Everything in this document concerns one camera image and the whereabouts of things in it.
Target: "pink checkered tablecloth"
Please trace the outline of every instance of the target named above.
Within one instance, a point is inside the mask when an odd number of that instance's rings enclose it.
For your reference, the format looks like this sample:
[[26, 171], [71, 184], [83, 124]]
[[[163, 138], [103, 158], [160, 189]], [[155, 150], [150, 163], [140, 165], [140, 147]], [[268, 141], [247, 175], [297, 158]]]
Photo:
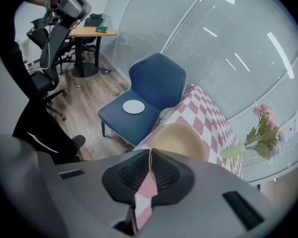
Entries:
[[[167, 124], [185, 123], [193, 127], [203, 141], [208, 162], [226, 168], [238, 177], [243, 177], [241, 156], [223, 159], [221, 150], [238, 144], [235, 133], [226, 122], [218, 107], [199, 86], [191, 85], [183, 98], [162, 123], [149, 134], [135, 150], [150, 149], [156, 134]], [[151, 198], [157, 189], [151, 176], [147, 175], [135, 194], [137, 226], [140, 230], [152, 214]]]

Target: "beige bowl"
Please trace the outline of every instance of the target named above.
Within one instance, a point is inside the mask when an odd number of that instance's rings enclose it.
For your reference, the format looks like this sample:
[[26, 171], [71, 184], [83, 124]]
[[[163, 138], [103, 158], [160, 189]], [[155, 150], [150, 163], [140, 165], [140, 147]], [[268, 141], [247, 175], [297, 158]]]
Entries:
[[183, 123], [168, 124], [155, 136], [149, 153], [149, 172], [154, 183], [156, 182], [151, 169], [153, 148], [182, 154], [198, 161], [206, 161], [203, 142], [191, 126]]

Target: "black shoe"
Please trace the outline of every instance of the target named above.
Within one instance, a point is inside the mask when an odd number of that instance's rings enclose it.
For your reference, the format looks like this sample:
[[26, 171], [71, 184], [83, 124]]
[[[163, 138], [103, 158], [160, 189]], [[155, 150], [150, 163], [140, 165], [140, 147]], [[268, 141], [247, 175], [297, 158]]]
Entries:
[[77, 135], [72, 138], [72, 141], [74, 142], [74, 145], [76, 146], [76, 149], [78, 150], [80, 147], [84, 145], [86, 142], [86, 138], [83, 135]]

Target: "black slot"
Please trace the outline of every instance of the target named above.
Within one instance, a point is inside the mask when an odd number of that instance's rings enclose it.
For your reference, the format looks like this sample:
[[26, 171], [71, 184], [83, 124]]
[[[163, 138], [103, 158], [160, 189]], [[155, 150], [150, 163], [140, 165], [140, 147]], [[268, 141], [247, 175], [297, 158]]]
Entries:
[[73, 178], [73, 177], [77, 177], [84, 174], [84, 171], [80, 170], [80, 169], [76, 169], [76, 170], [72, 170], [72, 171], [68, 171], [68, 172], [64, 172], [64, 173], [60, 173], [60, 177], [65, 180], [65, 179], [69, 179], [69, 178]]
[[222, 196], [248, 231], [264, 222], [264, 219], [236, 191], [226, 192]]

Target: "table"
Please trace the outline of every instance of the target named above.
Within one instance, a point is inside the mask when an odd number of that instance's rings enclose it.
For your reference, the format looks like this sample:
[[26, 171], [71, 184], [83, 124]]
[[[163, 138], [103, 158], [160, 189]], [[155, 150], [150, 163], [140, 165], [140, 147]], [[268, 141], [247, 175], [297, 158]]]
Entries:
[[[196, 85], [190, 85], [183, 100], [162, 123], [151, 132], [135, 150], [150, 149], [156, 134], [167, 124], [184, 123], [195, 129], [203, 141], [208, 162], [226, 168], [239, 178], [243, 177], [242, 157], [223, 159], [221, 150], [238, 144], [237, 137], [211, 98]], [[157, 194], [156, 186], [148, 174], [135, 194], [135, 215], [139, 229], [152, 214], [151, 198]]]
[[[78, 27], [73, 29], [68, 38], [75, 38], [75, 67], [72, 70], [72, 75], [74, 77], [91, 77], [99, 72], [101, 68], [98, 66], [99, 60], [99, 47], [101, 37], [105, 36], [116, 36], [117, 33], [108, 30], [107, 33], [99, 33], [95, 31], [96, 27]], [[83, 63], [82, 53], [83, 53], [83, 38], [84, 37], [97, 37], [96, 39], [96, 49], [95, 49], [95, 63], [86, 62]]]

